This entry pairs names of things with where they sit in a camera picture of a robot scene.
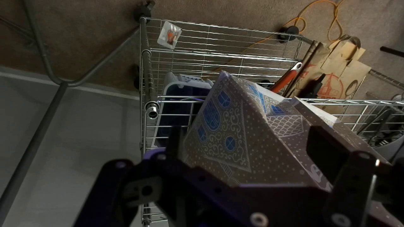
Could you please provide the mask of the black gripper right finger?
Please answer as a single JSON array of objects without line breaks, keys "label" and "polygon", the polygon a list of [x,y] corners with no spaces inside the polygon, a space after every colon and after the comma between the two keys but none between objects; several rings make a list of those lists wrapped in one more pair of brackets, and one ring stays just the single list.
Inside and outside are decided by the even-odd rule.
[{"label": "black gripper right finger", "polygon": [[376,184],[377,156],[354,147],[333,128],[311,126],[307,153],[334,187],[349,181],[365,189]]}]

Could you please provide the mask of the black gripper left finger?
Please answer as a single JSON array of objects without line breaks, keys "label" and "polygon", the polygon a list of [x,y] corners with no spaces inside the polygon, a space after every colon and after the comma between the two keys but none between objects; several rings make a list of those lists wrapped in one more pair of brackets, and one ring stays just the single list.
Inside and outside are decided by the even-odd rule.
[{"label": "black gripper left finger", "polygon": [[180,158],[182,153],[185,131],[181,126],[175,126],[171,131],[168,143],[166,147],[167,156],[171,158]]}]

